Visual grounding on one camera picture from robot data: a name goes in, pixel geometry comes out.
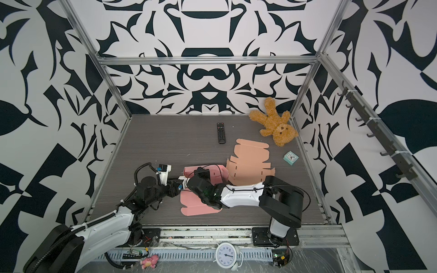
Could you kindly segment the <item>black electronics module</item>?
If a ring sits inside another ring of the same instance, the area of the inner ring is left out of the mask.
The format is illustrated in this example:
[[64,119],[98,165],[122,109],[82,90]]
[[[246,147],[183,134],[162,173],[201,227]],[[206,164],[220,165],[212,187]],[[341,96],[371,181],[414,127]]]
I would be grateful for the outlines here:
[[274,252],[273,253],[273,266],[275,267],[285,267],[288,265],[293,259],[293,252],[290,248],[287,248],[284,251]]

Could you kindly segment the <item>white round table clock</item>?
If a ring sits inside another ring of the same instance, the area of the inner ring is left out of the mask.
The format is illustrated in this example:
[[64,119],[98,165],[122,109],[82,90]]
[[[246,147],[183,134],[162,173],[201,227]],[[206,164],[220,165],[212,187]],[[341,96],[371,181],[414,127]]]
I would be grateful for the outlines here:
[[215,262],[221,268],[237,271],[244,262],[244,256],[238,246],[223,242],[216,248]]

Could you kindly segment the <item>green circuit board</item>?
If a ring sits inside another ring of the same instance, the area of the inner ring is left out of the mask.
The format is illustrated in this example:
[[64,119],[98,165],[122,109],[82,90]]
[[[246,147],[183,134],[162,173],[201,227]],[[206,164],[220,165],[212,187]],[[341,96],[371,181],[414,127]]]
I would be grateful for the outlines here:
[[126,253],[123,253],[123,260],[131,260],[131,259],[143,259],[149,256],[149,250],[128,250]]

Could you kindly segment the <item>small green alarm clock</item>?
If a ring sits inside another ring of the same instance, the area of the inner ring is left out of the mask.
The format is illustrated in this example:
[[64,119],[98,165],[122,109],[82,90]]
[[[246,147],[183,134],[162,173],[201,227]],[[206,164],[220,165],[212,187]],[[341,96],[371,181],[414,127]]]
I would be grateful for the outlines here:
[[295,162],[297,162],[298,159],[299,159],[299,157],[297,156],[297,154],[293,153],[292,151],[287,152],[283,157],[283,160],[286,161],[291,166]]

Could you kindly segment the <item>black tv remote control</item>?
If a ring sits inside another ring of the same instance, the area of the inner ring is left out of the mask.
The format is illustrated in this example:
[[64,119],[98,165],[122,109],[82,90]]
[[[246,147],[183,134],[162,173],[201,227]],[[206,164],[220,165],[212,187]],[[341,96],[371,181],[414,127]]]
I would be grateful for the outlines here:
[[225,128],[223,123],[217,123],[217,137],[219,144],[226,143]]

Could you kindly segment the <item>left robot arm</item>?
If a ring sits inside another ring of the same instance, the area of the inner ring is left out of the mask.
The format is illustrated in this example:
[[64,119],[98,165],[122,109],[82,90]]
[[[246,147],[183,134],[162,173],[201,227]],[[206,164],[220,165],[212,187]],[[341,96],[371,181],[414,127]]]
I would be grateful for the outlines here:
[[184,176],[170,178],[170,165],[152,168],[154,176],[139,180],[138,173],[145,167],[151,167],[151,163],[136,169],[134,189],[114,211],[80,225],[53,228],[26,262],[24,272],[75,273],[117,246],[141,243],[140,219],[144,212],[165,197],[178,196],[188,180]]

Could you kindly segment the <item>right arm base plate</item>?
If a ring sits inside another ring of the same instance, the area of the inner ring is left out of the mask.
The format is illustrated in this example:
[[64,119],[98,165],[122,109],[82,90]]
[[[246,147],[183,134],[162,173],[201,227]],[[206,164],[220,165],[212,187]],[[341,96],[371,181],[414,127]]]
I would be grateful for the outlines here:
[[300,243],[296,229],[290,228],[284,238],[270,233],[267,227],[252,228],[253,245],[257,247],[298,246]]

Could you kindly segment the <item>black wall hook rack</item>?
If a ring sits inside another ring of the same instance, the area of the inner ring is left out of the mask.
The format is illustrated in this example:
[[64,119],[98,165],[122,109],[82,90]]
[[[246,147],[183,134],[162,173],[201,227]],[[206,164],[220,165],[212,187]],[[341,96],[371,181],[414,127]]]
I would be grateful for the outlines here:
[[411,159],[410,153],[396,140],[396,137],[385,125],[382,118],[380,118],[370,107],[370,105],[363,99],[359,91],[349,89],[344,83],[342,85],[342,92],[339,96],[348,100],[349,105],[347,108],[354,109],[358,118],[357,122],[360,122],[367,126],[371,131],[367,135],[368,138],[376,138],[380,145],[384,148],[383,152],[380,152],[382,157],[390,157],[396,166],[400,170],[398,178],[406,178],[412,181],[418,177],[417,172],[414,169],[414,163]]

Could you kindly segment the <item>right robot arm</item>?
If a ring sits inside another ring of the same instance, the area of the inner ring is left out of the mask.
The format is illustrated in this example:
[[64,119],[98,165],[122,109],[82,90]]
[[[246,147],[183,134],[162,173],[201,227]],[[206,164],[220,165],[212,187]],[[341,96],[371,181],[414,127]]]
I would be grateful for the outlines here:
[[199,167],[186,178],[183,188],[190,190],[201,202],[214,209],[259,207],[271,217],[269,237],[285,239],[290,229],[302,226],[304,199],[307,192],[275,176],[252,185],[213,185],[210,170]]

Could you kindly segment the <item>pink paper box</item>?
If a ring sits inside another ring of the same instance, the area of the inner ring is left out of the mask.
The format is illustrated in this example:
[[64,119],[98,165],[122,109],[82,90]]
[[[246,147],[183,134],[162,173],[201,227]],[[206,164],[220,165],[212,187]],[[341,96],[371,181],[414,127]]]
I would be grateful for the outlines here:
[[[229,171],[223,165],[202,166],[209,170],[210,183],[212,185],[228,181]],[[180,193],[180,202],[183,205],[181,213],[185,216],[199,216],[219,213],[221,210],[209,207],[201,202],[201,199],[188,189]]]

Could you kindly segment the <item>small pink toy figure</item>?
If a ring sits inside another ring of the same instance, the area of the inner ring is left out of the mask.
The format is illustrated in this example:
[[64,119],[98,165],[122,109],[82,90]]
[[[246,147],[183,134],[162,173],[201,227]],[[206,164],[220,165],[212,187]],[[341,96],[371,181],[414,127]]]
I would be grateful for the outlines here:
[[159,261],[158,255],[153,255],[151,257],[147,257],[141,261],[141,267],[143,270],[148,268],[148,267],[156,268],[158,261]]

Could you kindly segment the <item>brown teddy bear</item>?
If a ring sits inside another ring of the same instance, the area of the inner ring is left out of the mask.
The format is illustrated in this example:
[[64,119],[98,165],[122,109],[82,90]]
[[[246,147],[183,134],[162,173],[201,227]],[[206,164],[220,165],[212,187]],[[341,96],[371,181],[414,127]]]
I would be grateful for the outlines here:
[[261,124],[264,128],[259,132],[263,137],[272,136],[278,147],[283,147],[298,137],[298,132],[289,124],[291,113],[285,111],[280,116],[276,109],[275,99],[266,98],[264,101],[266,114],[259,110],[249,113],[251,121]]

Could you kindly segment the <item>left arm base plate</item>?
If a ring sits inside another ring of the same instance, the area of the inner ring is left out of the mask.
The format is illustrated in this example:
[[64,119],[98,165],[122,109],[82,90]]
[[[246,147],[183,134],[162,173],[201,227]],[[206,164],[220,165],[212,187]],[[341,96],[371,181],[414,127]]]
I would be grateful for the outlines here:
[[160,242],[160,228],[143,228],[132,231],[127,242],[130,247],[153,247]]

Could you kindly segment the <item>peach flat paper box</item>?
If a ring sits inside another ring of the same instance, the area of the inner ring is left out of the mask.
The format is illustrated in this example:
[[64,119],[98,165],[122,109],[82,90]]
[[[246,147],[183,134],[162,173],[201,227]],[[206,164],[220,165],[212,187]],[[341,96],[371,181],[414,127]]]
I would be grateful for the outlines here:
[[226,161],[228,181],[236,186],[264,182],[267,176],[275,175],[269,160],[269,145],[245,139],[237,139],[234,156]]

